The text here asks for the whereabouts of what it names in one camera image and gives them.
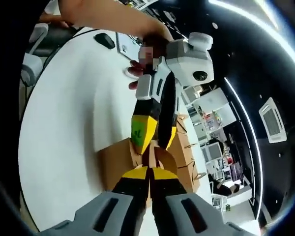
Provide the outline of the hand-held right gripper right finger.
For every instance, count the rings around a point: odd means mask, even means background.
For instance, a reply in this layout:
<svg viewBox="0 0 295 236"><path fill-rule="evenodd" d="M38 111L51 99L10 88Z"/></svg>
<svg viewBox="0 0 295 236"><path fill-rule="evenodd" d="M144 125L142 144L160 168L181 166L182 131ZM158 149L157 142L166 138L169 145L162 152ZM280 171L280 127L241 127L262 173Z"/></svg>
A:
<svg viewBox="0 0 295 236"><path fill-rule="evenodd" d="M178 177L161 168L150 170L152 213L160 236L251 236L223 221L218 210L196 193L188 193Z"/></svg>

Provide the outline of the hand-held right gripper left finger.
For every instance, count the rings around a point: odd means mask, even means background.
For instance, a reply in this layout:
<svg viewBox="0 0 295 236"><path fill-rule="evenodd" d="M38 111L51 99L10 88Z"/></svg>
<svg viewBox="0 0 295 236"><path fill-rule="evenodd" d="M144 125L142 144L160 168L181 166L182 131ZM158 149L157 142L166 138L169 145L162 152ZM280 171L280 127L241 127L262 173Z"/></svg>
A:
<svg viewBox="0 0 295 236"><path fill-rule="evenodd" d="M148 198L148 168L126 172L113 190L104 191L41 236L137 236Z"/></svg>

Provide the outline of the person's left hand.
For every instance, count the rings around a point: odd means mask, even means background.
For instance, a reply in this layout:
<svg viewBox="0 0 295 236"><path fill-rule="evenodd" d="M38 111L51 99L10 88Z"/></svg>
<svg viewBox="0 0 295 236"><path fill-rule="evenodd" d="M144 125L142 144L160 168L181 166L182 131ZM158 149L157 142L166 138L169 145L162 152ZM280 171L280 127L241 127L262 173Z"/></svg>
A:
<svg viewBox="0 0 295 236"><path fill-rule="evenodd" d="M132 60L127 71L133 76L142 76L147 67L156 65L156 61L160 57L166 56L167 45L171 41L173 41L173 37L169 31L145 36L139 50L139 61Z"/></svg>

